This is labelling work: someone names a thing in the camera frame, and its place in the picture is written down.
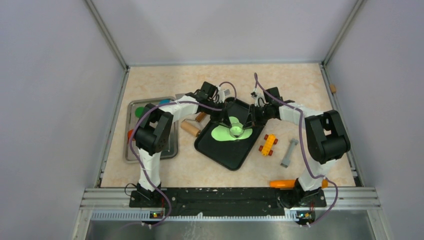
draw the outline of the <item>marble countertop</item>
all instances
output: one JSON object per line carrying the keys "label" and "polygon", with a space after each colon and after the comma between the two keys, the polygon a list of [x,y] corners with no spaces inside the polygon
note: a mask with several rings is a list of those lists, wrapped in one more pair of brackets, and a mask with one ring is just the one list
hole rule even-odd
{"label": "marble countertop", "polygon": [[[140,166],[127,163],[124,157],[125,124],[130,102],[194,92],[204,81],[216,86],[229,81],[237,89],[237,98],[252,104],[254,99],[250,93],[255,85],[254,72],[257,72],[264,88],[278,87],[284,100],[294,100],[320,111],[332,109],[317,63],[131,67],[101,186],[124,187],[139,180]],[[264,157],[258,151],[265,142],[265,134],[275,134],[279,139],[272,148],[272,156]],[[179,127],[178,155],[160,161],[162,187],[268,187],[272,180],[296,179],[305,169],[300,147],[294,149],[288,168],[280,166],[280,163],[290,140],[299,139],[298,134],[298,126],[292,123],[277,119],[268,121],[241,168],[231,171],[196,151],[195,137]],[[306,145],[305,132],[303,139]],[[339,186],[355,186],[346,154],[337,161],[328,178]]]}

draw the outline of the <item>white wall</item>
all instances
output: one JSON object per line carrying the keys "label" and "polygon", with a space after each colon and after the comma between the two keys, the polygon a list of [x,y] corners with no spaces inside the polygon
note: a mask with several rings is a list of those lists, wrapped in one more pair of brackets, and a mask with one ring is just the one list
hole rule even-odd
{"label": "white wall", "polygon": [[123,70],[82,0],[0,1],[0,239],[69,239]]}
{"label": "white wall", "polygon": [[129,65],[320,62],[356,0],[94,0]]}
{"label": "white wall", "polygon": [[422,239],[424,2],[369,0],[328,70],[357,161],[395,239]]}

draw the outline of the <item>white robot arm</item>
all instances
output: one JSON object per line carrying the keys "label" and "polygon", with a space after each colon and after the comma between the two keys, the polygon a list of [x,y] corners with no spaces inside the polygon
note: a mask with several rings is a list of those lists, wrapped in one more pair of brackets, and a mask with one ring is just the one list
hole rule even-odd
{"label": "white robot arm", "polygon": [[[276,87],[266,91],[276,99],[283,101]],[[321,189],[323,176],[326,176],[337,159],[340,159],[351,148],[340,114],[335,110],[322,112],[290,100],[285,101],[291,106],[289,107],[265,94],[256,92],[251,95],[256,97],[255,104],[250,106],[252,109],[252,123],[250,124],[252,126],[264,125],[269,119],[279,119],[299,125],[301,114],[298,110],[303,112],[301,126],[306,130],[307,148],[312,159],[308,161],[309,169],[306,168],[296,180],[292,198],[285,199],[286,202],[283,204],[285,207],[291,208],[295,204],[307,203],[308,197]],[[259,101],[258,98],[264,98],[264,101]]]}
{"label": "white robot arm", "polygon": [[[225,111],[212,112],[197,104],[184,102],[202,103],[209,107],[222,109],[225,106],[225,99],[229,94],[230,91],[228,89],[221,89],[219,86],[216,87],[205,82],[203,83],[202,88],[195,93],[187,93],[180,99],[174,101],[176,104],[159,107],[140,124],[140,127],[134,134],[134,138],[140,160],[142,161],[145,169],[141,169],[137,187],[140,187],[142,191],[147,191],[146,195],[149,195],[149,191],[153,192],[155,187],[158,187],[161,184],[161,178],[159,175],[161,152],[168,142],[171,125],[174,122],[188,115],[205,112],[211,115],[212,121],[222,122],[224,125],[230,124],[230,120]],[[144,112],[147,112],[152,107],[154,107],[153,104],[146,105]],[[150,126],[150,123],[156,122],[156,127]],[[146,179],[144,170],[155,187]]]}

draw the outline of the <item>yellow toy block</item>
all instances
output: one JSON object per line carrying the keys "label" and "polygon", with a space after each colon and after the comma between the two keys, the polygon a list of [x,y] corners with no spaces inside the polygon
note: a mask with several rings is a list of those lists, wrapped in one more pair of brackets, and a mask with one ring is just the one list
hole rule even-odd
{"label": "yellow toy block", "polygon": [[278,139],[276,138],[276,136],[274,134],[266,134],[265,137],[263,138],[266,140],[265,144],[259,147],[259,151],[262,152],[263,156],[272,156],[273,155],[273,151],[271,150],[271,148],[273,147],[273,145],[277,144]]}

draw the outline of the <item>metal tray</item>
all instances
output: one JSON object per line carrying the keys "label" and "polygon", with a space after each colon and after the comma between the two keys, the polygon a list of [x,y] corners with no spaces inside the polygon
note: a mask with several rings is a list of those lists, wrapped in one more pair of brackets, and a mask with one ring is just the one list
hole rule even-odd
{"label": "metal tray", "polygon": [[[139,120],[136,117],[136,109],[139,107],[144,107],[146,104],[158,105],[162,100],[175,100],[173,96],[135,100],[128,104],[128,109],[126,111],[126,124],[125,124],[125,134],[124,134],[124,156],[125,160],[129,164],[138,163],[136,156],[131,152],[130,145],[127,144],[127,133],[129,130],[133,129],[136,126],[137,121]],[[134,150],[137,149],[136,141],[131,141],[131,144]],[[171,159],[175,157],[178,153],[178,121],[174,122],[171,127],[171,132],[169,135],[168,146],[162,151],[160,159]]]}

